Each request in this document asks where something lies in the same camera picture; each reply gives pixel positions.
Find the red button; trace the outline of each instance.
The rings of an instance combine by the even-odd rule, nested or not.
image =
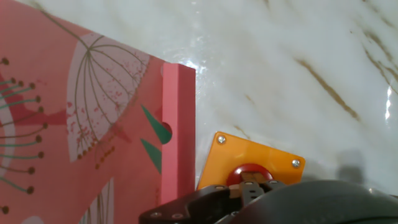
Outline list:
[[[226,185],[240,184],[242,182],[242,172],[260,172],[266,180],[272,180],[271,173],[264,167],[257,164],[244,164],[232,171],[226,181]]]

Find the marble countertop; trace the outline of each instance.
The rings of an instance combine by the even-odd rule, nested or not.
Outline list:
[[[303,180],[398,195],[398,1],[37,2],[197,70],[198,177],[225,131],[303,156]]]

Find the pink box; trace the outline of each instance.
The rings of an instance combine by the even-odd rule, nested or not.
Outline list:
[[[195,188],[195,71],[0,0],[0,223],[137,223]]]

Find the metal bolt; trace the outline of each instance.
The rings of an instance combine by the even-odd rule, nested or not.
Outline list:
[[[172,215],[172,218],[174,218],[174,219],[179,219],[179,218],[182,218],[182,217],[184,217],[184,216],[182,214],[179,214],[179,213],[176,213],[176,214]]]
[[[226,138],[225,138],[225,136],[218,136],[217,141],[220,144],[224,144],[226,141]]]
[[[154,212],[154,213],[152,213],[151,215],[150,215],[150,217],[152,217],[152,218],[159,218],[159,217],[161,217],[162,216],[162,214],[160,213],[160,212]]]
[[[298,159],[295,159],[292,161],[292,165],[294,168],[299,168],[300,167],[300,161]]]

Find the orange mounting plate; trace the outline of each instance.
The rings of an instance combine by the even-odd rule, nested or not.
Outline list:
[[[299,166],[294,167],[293,161],[298,160]],[[209,185],[226,185],[229,173],[243,164],[258,164],[265,167],[275,180],[285,184],[300,182],[305,166],[305,159],[258,144],[230,134],[217,132],[198,189]]]

